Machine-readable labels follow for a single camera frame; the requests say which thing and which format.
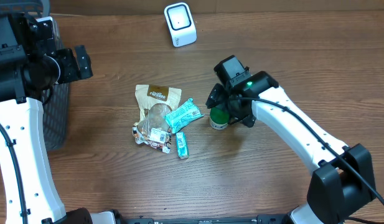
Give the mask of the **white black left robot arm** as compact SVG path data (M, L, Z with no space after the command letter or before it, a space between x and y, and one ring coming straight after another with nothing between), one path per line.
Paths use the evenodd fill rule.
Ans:
M0 15L0 166L8 223L114 223L112 211L66 211L44 139L42 94L93 75L84 48L58 49L51 17Z

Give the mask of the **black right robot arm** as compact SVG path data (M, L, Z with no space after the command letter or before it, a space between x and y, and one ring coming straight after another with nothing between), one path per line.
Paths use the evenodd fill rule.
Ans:
M229 123L269 126L303 161L311 181L304 205L283 215L283 223L342 223L378 198L372 157L331 136L300 110L279 83L264 71L219 71L207 108L221 108Z

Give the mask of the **brown cookie pouch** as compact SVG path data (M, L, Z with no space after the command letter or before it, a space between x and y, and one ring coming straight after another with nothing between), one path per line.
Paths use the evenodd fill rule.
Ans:
M179 106L182 90L168 86L136 85L135 97L140 110L138 131L149 137L151 129L168 131L164 117Z

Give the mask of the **teal snack packet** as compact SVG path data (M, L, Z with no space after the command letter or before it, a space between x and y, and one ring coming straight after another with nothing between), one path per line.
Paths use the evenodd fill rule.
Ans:
M194 103L193 98L189 98L176 110L165 115L164 119L170 126L172 134L178 133L182 128L191 122L204 117L199 107Z

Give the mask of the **green Kleenex tissue pack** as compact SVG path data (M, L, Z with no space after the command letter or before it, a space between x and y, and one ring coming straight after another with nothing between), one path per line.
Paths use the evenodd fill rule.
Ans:
M176 134L176 143L177 143L177 153L181 159L189 158L189 149L187 146L187 139L183 132L178 132Z

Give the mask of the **small printed snack bag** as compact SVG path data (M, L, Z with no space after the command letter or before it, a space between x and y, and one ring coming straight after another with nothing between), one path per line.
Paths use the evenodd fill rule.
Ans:
M135 123L132 132L137 144L146 144L163 153L170 153L172 140L171 128L168 128L166 131L162 128L151 128L150 131L144 133L138 129L137 123Z

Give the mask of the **green white tissue cup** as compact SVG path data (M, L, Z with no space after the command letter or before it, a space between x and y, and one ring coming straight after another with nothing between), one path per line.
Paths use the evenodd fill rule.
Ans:
M229 113L224 110L221 110L217 107L214 107L210 110L209 123L213 129L223 130L228 126L228 121L230 119Z

